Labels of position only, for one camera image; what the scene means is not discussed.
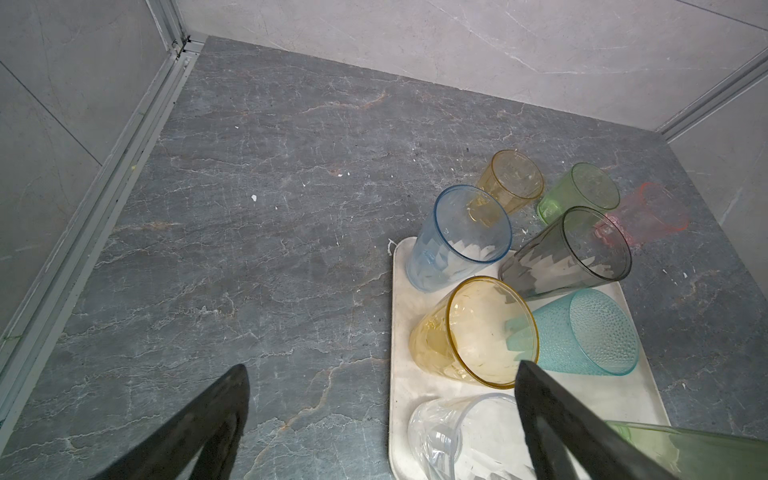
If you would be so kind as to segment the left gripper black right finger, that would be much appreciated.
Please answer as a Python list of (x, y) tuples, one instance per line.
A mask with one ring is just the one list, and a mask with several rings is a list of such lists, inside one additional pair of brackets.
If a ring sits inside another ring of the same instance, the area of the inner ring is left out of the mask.
[(592, 479), (671, 479), (536, 363), (520, 363), (515, 399), (538, 479), (575, 479), (576, 459)]

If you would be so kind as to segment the tall grey glass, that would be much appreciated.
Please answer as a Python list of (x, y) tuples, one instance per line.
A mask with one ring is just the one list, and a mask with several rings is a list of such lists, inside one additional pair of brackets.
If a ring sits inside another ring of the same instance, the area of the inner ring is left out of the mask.
[(507, 259), (499, 278), (529, 300), (617, 282), (631, 268), (631, 250), (617, 225), (576, 206)]

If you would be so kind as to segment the tall amber glass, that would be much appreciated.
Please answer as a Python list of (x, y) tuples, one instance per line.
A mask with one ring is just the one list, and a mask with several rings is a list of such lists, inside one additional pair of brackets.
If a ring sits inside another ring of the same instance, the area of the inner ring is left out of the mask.
[(411, 331), (409, 351), (425, 372), (507, 390), (519, 365), (536, 363), (533, 313), (511, 287), (490, 276), (462, 281)]

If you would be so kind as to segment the tall green glass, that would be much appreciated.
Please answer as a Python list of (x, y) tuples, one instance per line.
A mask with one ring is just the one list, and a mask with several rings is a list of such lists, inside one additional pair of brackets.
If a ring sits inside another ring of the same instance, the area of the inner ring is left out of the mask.
[(625, 441), (679, 479), (765, 479), (765, 441), (609, 420)]

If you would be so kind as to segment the tall blue glass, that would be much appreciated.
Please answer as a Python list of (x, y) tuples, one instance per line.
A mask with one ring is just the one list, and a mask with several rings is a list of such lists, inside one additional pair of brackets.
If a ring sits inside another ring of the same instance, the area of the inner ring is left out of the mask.
[(423, 292), (435, 292), (502, 259), (513, 231), (502, 205), (471, 185), (453, 185), (437, 197), (422, 225), (406, 274)]

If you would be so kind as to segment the tall teal glass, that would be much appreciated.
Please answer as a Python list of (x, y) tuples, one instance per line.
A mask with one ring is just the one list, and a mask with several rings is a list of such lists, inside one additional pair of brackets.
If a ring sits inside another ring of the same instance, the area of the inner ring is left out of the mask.
[(538, 365), (560, 373), (623, 376), (636, 367), (640, 340), (633, 321), (608, 295), (583, 289), (533, 312)]

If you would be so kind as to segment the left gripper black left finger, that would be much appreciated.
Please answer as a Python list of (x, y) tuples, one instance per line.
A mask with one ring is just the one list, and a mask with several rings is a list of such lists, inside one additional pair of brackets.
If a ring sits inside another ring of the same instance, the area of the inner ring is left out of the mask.
[(247, 368), (236, 364), (97, 479), (228, 479), (247, 422)]

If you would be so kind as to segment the short clear glass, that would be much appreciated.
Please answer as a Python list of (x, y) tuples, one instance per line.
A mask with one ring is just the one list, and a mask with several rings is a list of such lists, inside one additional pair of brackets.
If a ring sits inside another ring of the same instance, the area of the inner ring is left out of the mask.
[(409, 420), (408, 443), (429, 479), (534, 479), (515, 398), (438, 398)]

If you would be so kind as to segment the short amber glass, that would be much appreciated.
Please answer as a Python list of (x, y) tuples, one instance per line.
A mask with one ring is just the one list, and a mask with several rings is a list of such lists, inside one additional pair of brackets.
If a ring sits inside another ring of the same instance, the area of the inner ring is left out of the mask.
[(512, 215), (543, 194), (545, 180), (530, 158), (507, 149), (493, 155), (475, 186), (493, 196)]

